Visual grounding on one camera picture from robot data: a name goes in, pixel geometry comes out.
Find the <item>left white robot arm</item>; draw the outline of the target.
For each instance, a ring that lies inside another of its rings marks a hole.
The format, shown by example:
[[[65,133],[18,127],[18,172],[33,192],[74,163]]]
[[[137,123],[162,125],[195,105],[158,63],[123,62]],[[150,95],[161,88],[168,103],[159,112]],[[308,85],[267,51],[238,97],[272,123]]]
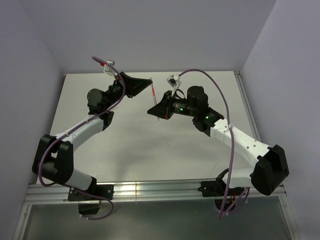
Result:
[[[151,79],[135,78],[120,72],[114,82],[103,91],[93,88],[87,93],[88,115],[80,123],[57,135],[43,135],[32,164],[32,172],[40,182],[79,189],[79,194],[91,200],[98,193],[96,178],[74,166],[74,152],[94,135],[108,128],[115,108],[124,97],[133,98],[152,84]]]

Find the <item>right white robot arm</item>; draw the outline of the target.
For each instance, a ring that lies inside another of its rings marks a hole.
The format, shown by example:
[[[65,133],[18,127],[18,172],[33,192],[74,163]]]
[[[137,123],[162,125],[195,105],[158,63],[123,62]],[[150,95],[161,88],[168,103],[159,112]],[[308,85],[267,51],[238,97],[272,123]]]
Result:
[[[203,181],[198,191],[204,197],[240,195],[245,188],[254,188],[269,196],[289,175],[285,151],[279,145],[269,146],[228,124],[227,119],[213,110],[201,86],[191,86],[186,98],[178,98],[168,90],[161,101],[147,113],[168,120],[174,114],[192,117],[196,129],[234,147],[250,165],[239,170],[225,169],[215,180]]]

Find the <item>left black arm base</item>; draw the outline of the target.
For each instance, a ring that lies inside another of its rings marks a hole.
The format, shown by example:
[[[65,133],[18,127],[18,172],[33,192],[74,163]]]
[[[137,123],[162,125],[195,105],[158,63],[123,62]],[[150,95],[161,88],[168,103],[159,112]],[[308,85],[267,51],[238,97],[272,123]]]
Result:
[[[112,202],[113,194],[113,184],[98,184],[90,191],[70,187],[67,201],[78,202],[78,213],[82,218],[92,221],[101,220],[109,217],[114,211],[115,206]],[[110,210],[103,216],[96,216],[103,201],[110,204]]]

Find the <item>aluminium mounting rail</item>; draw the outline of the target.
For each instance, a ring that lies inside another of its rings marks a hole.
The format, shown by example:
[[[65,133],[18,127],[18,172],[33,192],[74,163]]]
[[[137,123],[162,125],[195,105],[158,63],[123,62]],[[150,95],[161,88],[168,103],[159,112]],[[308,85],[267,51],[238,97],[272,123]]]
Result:
[[[203,200],[201,179],[111,182],[113,203]],[[28,186],[23,205],[96,204],[98,200],[69,201],[70,189],[55,184]]]

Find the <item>red highlighter pen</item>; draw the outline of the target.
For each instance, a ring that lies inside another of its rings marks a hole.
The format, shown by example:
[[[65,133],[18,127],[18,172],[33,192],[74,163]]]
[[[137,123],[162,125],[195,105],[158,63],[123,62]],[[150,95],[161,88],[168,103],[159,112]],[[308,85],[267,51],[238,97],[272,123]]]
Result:
[[[153,99],[153,105],[156,106],[157,105],[157,98],[156,98],[156,92],[155,92],[155,88],[154,88],[154,84],[151,84],[151,91],[152,91],[152,99]]]

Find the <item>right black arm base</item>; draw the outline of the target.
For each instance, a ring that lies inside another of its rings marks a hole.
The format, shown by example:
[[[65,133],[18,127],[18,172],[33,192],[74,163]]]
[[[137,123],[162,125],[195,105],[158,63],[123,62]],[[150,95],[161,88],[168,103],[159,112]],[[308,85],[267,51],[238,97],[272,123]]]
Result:
[[[223,197],[227,186],[223,181],[226,173],[227,171],[223,171],[214,180],[201,181],[200,187],[197,190],[201,192],[202,197]],[[246,192],[244,187],[229,188],[223,210],[226,211],[236,201],[236,197],[243,192]]]

